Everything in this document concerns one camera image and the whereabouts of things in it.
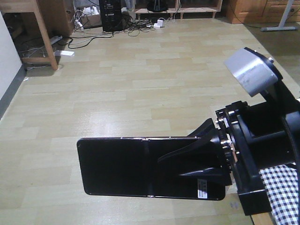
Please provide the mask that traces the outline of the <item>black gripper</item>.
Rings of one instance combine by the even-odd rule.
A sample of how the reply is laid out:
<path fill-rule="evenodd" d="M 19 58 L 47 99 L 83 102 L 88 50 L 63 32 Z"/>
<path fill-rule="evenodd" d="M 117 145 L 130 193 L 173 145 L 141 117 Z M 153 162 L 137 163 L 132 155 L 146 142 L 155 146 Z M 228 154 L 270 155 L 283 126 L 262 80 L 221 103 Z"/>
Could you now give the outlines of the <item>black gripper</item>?
<path fill-rule="evenodd" d="M 292 106 L 263 102 L 249 106 L 235 102 L 216 111 L 221 135 L 229 143 L 225 155 L 246 215 L 271 211 L 267 188 L 259 171 L 295 164 L 300 173 L 300 104 Z M 187 137 L 198 138 L 157 160 L 170 177 L 203 179 L 222 186 L 232 184 L 230 169 L 212 118 Z"/>

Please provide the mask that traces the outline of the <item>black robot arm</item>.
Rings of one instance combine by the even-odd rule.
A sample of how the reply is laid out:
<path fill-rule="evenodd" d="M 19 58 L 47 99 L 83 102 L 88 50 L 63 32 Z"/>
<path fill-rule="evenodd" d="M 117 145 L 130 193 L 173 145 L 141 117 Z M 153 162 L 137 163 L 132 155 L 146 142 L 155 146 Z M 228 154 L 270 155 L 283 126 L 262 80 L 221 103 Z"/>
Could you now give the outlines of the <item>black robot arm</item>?
<path fill-rule="evenodd" d="M 235 181 L 246 215 L 270 212 L 259 170 L 300 163 L 300 103 L 273 59 L 245 47 L 225 65 L 250 96 L 260 94 L 264 102 L 238 101 L 217 110 L 218 128 L 205 121 L 193 132 L 196 142 L 161 156 L 157 165 L 167 177 L 223 186 Z"/>

